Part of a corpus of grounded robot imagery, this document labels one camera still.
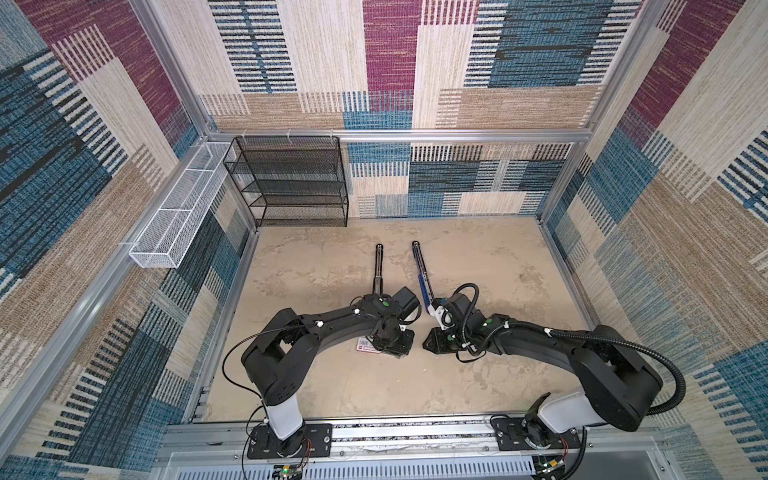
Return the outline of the red white staple box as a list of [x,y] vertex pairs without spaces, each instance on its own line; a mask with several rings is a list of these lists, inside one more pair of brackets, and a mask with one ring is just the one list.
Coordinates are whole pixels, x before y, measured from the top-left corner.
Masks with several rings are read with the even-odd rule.
[[379,351],[365,337],[357,339],[355,350],[360,353],[379,354]]

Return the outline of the blue stapler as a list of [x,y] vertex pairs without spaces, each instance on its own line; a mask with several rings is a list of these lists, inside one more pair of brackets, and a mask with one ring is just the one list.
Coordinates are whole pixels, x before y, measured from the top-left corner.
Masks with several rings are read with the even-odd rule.
[[432,315],[435,311],[435,308],[433,305],[434,294],[430,284],[428,270],[426,268],[426,263],[422,254],[420,242],[417,240],[414,240],[411,244],[411,247],[412,247],[412,253],[413,253],[414,259],[417,264],[418,279],[419,279],[419,285],[422,292],[423,303],[425,305],[427,312],[430,315]]

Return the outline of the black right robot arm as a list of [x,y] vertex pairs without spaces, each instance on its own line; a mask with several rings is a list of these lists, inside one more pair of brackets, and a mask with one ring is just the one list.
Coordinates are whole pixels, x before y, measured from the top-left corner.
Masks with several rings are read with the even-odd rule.
[[436,355],[453,354],[472,363],[487,354],[519,356],[572,373],[578,388],[545,393],[520,422],[534,449],[550,447],[576,428],[610,425],[633,432],[646,416],[682,403],[687,384],[681,370],[659,352],[624,339],[611,327],[561,330],[513,317],[484,315],[476,306],[478,287],[462,284],[447,298],[421,289],[438,325],[423,343]]

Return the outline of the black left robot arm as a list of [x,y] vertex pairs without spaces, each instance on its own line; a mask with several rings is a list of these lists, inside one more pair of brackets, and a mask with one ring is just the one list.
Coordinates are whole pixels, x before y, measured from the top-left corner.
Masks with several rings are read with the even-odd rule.
[[249,380],[261,395],[270,436],[283,455],[305,444],[306,422],[296,394],[316,356],[340,343],[365,338],[382,354],[402,358],[410,352],[420,315],[417,296],[407,287],[394,295],[370,293],[350,305],[320,314],[280,310],[241,356]]

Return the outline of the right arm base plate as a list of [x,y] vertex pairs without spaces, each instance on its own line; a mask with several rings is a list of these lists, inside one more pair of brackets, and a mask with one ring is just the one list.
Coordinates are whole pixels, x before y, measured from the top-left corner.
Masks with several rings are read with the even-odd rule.
[[489,423],[500,451],[576,451],[581,447],[577,430],[557,434],[537,421],[508,415],[492,415]]

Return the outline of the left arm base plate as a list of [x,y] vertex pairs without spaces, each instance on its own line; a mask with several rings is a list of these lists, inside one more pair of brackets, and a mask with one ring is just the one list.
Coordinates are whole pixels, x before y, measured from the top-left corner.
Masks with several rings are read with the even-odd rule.
[[252,428],[249,437],[245,453],[248,460],[325,458],[331,453],[333,425],[305,423],[287,439],[280,440],[270,426],[261,424]]

